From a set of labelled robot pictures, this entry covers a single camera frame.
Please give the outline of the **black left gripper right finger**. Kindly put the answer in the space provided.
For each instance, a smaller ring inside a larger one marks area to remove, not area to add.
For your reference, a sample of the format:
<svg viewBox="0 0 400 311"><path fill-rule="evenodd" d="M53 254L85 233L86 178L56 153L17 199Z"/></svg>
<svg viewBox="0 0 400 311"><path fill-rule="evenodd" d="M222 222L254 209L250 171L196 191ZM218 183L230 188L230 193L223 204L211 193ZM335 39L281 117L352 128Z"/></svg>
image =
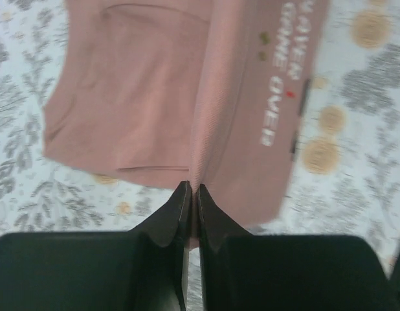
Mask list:
<svg viewBox="0 0 400 311"><path fill-rule="evenodd" d="M349 235L252 235L197 192L206 310L391 310L377 255Z"/></svg>

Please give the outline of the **floral table mat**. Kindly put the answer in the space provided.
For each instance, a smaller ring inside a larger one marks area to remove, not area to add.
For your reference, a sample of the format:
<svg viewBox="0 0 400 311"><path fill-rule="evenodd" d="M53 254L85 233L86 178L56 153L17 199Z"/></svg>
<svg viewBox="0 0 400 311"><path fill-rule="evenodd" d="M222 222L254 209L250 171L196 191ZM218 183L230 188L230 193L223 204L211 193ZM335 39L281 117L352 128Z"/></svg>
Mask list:
<svg viewBox="0 0 400 311"><path fill-rule="evenodd" d="M357 236L384 271L391 250L380 243L400 229L400 1L328 2L280 210L263 224L239 225L252 235ZM22 26L32 46L21 61L0 41L0 54L9 58L0 63L0 237L129 231L183 182L174 189L149 187L44 155L44 108L67 54L66 3L61 16L38 3L17 4L22 12L38 11ZM198 190L191 187L188 272L197 266L206 310ZM400 310L400 260L384 274L393 290L391 310ZM194 300L187 276L185 310Z"/></svg>

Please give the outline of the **pink t shirt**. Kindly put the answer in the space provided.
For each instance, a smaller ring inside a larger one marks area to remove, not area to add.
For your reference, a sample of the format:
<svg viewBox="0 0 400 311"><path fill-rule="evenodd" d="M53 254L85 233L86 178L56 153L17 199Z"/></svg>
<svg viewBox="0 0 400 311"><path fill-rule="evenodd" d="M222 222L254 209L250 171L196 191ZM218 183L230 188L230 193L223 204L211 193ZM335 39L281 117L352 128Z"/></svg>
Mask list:
<svg viewBox="0 0 400 311"><path fill-rule="evenodd" d="M237 223L280 210L328 1L67 1L44 155L139 185L205 185Z"/></svg>

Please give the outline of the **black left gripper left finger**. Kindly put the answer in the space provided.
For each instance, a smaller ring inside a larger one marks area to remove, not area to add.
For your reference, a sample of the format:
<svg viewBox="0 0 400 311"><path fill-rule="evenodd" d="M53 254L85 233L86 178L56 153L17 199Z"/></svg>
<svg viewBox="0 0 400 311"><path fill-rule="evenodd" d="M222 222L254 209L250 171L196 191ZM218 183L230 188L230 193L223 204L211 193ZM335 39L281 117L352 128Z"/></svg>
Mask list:
<svg viewBox="0 0 400 311"><path fill-rule="evenodd" d="M0 310L185 310L191 187L129 231L0 237Z"/></svg>

